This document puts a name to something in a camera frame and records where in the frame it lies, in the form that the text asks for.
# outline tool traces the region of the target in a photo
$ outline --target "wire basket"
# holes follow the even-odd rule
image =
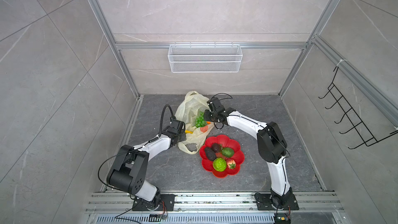
[[[173,73],[238,72],[242,50],[237,44],[173,44],[168,58]]]

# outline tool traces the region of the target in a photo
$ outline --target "black wire rack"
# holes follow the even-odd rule
[[[338,70],[339,70],[338,67],[335,67],[334,70],[333,70],[333,72],[334,72],[334,71],[336,71],[336,72],[335,72],[335,74],[334,74],[333,80],[331,81],[331,84],[330,84],[329,87],[328,87],[328,92],[325,94],[324,97],[318,97],[318,98],[323,99],[323,98],[325,98],[325,97],[330,93],[330,94],[333,96],[333,98],[336,100],[336,102],[335,102],[331,107],[325,107],[325,108],[326,108],[326,109],[331,109],[331,108],[334,107],[336,104],[338,104],[338,105],[340,106],[340,108],[341,108],[341,109],[343,110],[343,112],[344,112],[344,114],[343,114],[343,116],[341,117],[340,121],[339,121],[339,122],[336,122],[336,121],[335,121],[335,123],[336,123],[336,124],[341,123],[341,121],[343,120],[343,118],[344,118],[345,116],[346,116],[346,117],[348,118],[348,120],[351,122],[352,127],[351,127],[349,130],[347,130],[346,132],[339,132],[340,134],[346,134],[346,133],[348,133],[349,131],[351,131],[352,129],[355,129],[355,131],[356,131],[356,132],[358,133],[358,135],[361,137],[361,140],[362,140],[362,143],[361,143],[361,144],[359,144],[359,145],[357,145],[357,146],[355,146],[355,147],[352,147],[352,148],[351,148],[351,147],[348,147],[348,148],[351,149],[351,150],[352,150],[352,149],[356,149],[356,148],[360,147],[360,146],[363,145],[363,144],[366,145],[366,146],[372,146],[372,145],[374,145],[374,144],[376,144],[376,143],[378,143],[378,142],[380,142],[380,141],[383,141],[383,140],[385,140],[385,139],[387,139],[387,138],[389,138],[389,137],[391,137],[391,136],[397,134],[397,133],[398,133],[398,130],[396,130],[396,131],[394,131],[394,132],[391,132],[387,137],[382,138],[382,139],[380,139],[380,140],[377,140],[377,139],[375,138],[375,136],[373,135],[373,133],[369,130],[369,128],[366,126],[366,124],[362,121],[361,117],[357,114],[357,112],[355,111],[355,109],[351,106],[350,102],[347,101],[347,99],[344,97],[344,95],[340,92],[340,90],[339,90],[339,89],[336,87],[336,85],[334,84],[334,79],[336,78],[336,74],[337,74],[337,71],[338,71]],[[337,97],[333,94],[333,92],[331,91],[333,88],[335,88],[335,89],[340,93],[341,96],[340,96],[339,98],[337,98]],[[349,109],[348,109],[347,111],[345,111],[344,108],[341,106],[341,104],[340,104],[341,99],[344,99],[344,100],[347,102],[347,104],[349,105]],[[358,122],[358,123],[354,124],[354,121],[353,121],[353,120],[350,118],[350,116],[348,115],[348,113],[349,113],[350,111],[354,112],[355,115],[358,117],[358,119],[359,119],[359,122]],[[368,139],[368,140],[365,141],[365,139],[362,137],[361,133],[358,131],[357,127],[358,127],[360,124],[362,124],[363,126],[365,126],[365,128],[368,130],[368,132],[369,132],[370,135],[371,135],[371,138],[370,138],[370,139]]]

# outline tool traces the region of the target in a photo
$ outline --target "plastic bag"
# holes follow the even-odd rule
[[[209,98],[199,94],[196,91],[191,91],[185,95],[184,101],[179,105],[176,111],[176,118],[179,121],[185,122],[185,129],[188,131],[191,131],[193,133],[187,133],[187,140],[183,142],[178,143],[178,147],[180,150],[183,152],[186,152],[188,154],[196,154],[200,147],[205,143],[206,137],[213,129],[212,124],[208,124],[208,129],[206,132],[202,132],[200,128],[195,127],[195,121],[196,121],[196,116],[198,115],[199,112],[204,112],[206,109],[209,109],[207,105],[207,101]],[[196,150],[190,151],[187,148],[187,145],[189,147],[195,147]]]

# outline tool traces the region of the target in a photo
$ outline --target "marble floor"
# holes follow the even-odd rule
[[[159,129],[163,106],[169,104],[175,112],[183,100],[184,95],[144,95],[129,144],[141,144],[154,137]],[[286,170],[293,191],[321,191],[311,163],[279,96],[236,95],[233,99],[224,100],[223,104],[256,120],[277,123],[291,154],[291,157],[286,159]],[[164,117],[164,125],[169,118],[167,114]],[[216,178],[202,168],[199,153],[190,155],[178,147],[173,147],[149,162],[146,179],[162,190],[269,191],[271,179],[268,167],[258,154],[256,140],[247,133],[229,126],[222,130],[213,128],[210,132],[210,136],[219,134],[225,134],[241,144],[245,162],[237,175],[224,179]]]

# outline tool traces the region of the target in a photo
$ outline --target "avocado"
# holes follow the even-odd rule
[[[210,161],[216,160],[216,158],[217,158],[216,153],[214,153],[214,151],[210,147],[205,148],[205,153],[206,153],[206,157],[208,160],[210,160]]]
[[[221,154],[226,157],[232,157],[235,154],[235,152],[232,148],[225,147],[224,149],[221,150]]]
[[[214,143],[214,144],[211,145],[211,149],[212,149],[215,153],[218,153],[218,152],[221,152],[222,146],[221,146],[220,144]]]

